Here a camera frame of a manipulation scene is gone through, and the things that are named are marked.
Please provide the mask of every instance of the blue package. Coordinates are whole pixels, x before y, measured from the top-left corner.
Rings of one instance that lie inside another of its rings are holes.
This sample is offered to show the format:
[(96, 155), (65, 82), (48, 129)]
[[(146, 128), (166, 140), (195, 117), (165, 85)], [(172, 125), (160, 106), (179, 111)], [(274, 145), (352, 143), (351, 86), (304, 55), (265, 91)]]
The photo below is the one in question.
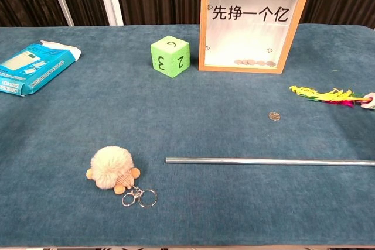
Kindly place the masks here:
[(33, 94), (79, 58), (80, 50), (75, 47), (44, 43), (56, 49), (31, 44), (0, 63), (0, 91), (18, 96)]

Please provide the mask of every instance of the plush turtle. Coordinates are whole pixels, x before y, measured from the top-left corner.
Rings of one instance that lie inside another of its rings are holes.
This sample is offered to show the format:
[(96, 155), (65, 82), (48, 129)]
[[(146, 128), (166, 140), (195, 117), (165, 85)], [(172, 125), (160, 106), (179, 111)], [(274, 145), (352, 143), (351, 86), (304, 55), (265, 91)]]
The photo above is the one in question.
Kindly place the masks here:
[(86, 177), (94, 180), (100, 189), (114, 189), (115, 194), (122, 194), (132, 188), (140, 174), (129, 151), (119, 146), (106, 146), (91, 159)]

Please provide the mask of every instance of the metal rod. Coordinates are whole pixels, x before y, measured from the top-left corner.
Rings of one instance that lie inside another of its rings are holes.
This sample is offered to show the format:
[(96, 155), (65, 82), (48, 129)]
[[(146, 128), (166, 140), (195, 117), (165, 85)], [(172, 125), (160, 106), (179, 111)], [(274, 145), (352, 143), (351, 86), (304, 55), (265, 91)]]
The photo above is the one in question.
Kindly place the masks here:
[(262, 159), (262, 158), (174, 158), (167, 157), (165, 163), (184, 164), (252, 164), (252, 165), (335, 165), (375, 166), (372, 160), (316, 160), (316, 159)]

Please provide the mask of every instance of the green foam die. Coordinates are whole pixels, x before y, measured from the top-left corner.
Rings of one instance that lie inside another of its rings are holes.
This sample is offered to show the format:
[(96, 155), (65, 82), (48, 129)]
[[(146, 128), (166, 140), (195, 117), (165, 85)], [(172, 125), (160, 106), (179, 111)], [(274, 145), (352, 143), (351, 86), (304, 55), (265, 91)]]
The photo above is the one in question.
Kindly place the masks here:
[(154, 69), (172, 78), (190, 66), (189, 43), (170, 35), (151, 44), (151, 56)]

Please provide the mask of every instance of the metal ring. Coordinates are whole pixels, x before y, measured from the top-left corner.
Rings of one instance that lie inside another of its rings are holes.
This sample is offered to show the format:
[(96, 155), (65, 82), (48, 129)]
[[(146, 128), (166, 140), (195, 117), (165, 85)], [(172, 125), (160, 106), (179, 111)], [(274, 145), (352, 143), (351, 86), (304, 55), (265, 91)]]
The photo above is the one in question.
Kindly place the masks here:
[[(129, 204), (126, 204), (125, 203), (126, 196), (133, 196), (133, 202), (129, 203)], [(134, 194), (133, 193), (127, 193), (126, 195), (124, 195), (124, 197), (122, 198), (121, 202), (122, 202), (123, 206), (125, 206), (125, 207), (132, 206), (135, 203), (135, 196), (134, 196)]]
[(154, 196), (155, 196), (155, 199), (154, 199), (154, 202), (152, 202), (151, 204), (149, 204), (149, 205), (145, 205), (145, 204), (143, 204), (142, 201), (141, 201), (141, 197), (142, 197), (142, 196), (140, 196), (140, 197), (138, 198), (138, 203), (139, 203), (139, 205), (142, 206), (143, 208), (154, 206), (155, 203), (158, 201), (158, 195), (156, 194), (156, 192), (155, 192), (154, 190), (144, 190), (144, 191), (143, 191), (143, 194), (145, 194), (147, 191), (149, 191), (150, 193), (153, 193)]

